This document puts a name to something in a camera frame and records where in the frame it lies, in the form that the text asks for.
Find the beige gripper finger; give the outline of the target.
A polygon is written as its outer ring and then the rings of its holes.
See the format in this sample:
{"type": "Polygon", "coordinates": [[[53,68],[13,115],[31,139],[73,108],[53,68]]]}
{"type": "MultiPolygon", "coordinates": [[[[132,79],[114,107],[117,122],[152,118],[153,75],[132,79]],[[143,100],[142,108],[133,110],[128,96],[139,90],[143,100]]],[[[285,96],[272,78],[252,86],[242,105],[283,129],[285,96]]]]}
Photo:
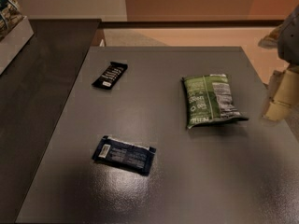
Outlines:
{"type": "Polygon", "coordinates": [[[299,66],[289,65],[286,70],[275,70],[268,84],[263,118],[281,121],[299,104],[299,66]]]}

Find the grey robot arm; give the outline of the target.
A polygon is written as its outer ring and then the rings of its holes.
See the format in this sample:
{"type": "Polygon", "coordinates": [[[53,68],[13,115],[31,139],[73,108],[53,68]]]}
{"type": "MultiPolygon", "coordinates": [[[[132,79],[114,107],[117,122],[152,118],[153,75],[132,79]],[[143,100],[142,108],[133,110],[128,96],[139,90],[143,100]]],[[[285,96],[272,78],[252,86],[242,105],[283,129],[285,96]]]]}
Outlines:
{"type": "Polygon", "coordinates": [[[275,70],[268,84],[262,117],[271,122],[287,118],[299,104],[299,6],[282,23],[278,57],[289,66],[283,72],[275,70]]]}

